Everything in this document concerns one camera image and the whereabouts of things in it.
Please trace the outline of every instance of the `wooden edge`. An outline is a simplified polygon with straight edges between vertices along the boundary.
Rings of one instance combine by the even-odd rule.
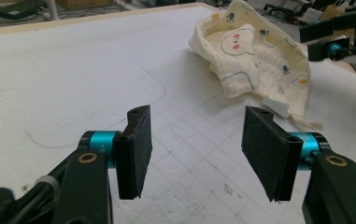
[[[205,4],[205,3],[189,3],[189,4],[182,4],[182,5],[173,5],[173,6],[168,6],[168,7],[152,7],[152,8],[138,9],[138,10],[132,10],[132,11],[124,11],[124,12],[109,13],[109,14],[104,14],[104,15],[68,19],[68,20],[44,21],[44,22],[37,22],[37,23],[0,27],[0,35],[6,35],[6,34],[12,34],[12,33],[24,32],[24,31],[31,31],[31,30],[37,30],[37,29],[45,29],[45,28],[64,26],[64,25],[70,25],[70,24],[77,24],[77,23],[82,23],[82,22],[100,21],[100,20],[107,20],[107,19],[111,19],[111,18],[127,17],[127,16],[132,16],[132,15],[162,12],[162,11],[174,10],[174,9],[183,9],[183,8],[189,8],[189,7],[205,7],[205,8],[211,9],[213,11],[218,11],[218,9],[216,9],[208,4]]]

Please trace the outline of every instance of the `blue metal joint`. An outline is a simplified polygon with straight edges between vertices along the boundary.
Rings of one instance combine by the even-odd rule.
[[[311,133],[290,133],[295,137],[303,140],[302,152],[300,155],[300,162],[297,167],[298,170],[309,170],[308,164],[314,161],[314,155],[320,152],[317,139]]]
[[[90,149],[98,149],[105,152],[107,157],[107,167],[115,168],[113,155],[113,139],[116,136],[116,131],[96,131],[90,142]]]

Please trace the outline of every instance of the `white table surface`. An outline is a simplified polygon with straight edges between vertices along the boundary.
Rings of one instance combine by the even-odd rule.
[[[251,95],[226,99],[188,41],[203,5],[0,30],[0,187],[31,186],[88,130],[119,130],[126,112],[151,105],[153,153],[141,199],[118,197],[122,223],[304,223],[309,172],[292,200],[270,203],[240,143]],[[356,161],[356,75],[311,63],[306,116],[335,152]],[[286,131],[308,131],[275,117]]]

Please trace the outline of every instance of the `black gripper pad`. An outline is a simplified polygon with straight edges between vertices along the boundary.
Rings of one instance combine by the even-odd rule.
[[[247,106],[241,146],[270,202],[289,201],[303,141],[286,133],[273,117],[266,110]]]
[[[150,106],[127,113],[128,125],[113,140],[115,166],[121,199],[141,196],[151,157]]]

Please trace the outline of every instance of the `brass screw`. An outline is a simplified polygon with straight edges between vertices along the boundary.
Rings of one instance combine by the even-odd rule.
[[[336,165],[336,166],[347,166],[348,165],[346,160],[339,158],[337,156],[327,156],[327,157],[325,157],[325,160],[327,160],[328,162],[330,162],[331,164]]]
[[[95,153],[85,153],[82,154],[80,157],[78,157],[78,162],[80,163],[90,163],[92,161],[95,161],[96,158],[98,158],[98,155],[96,155]]]

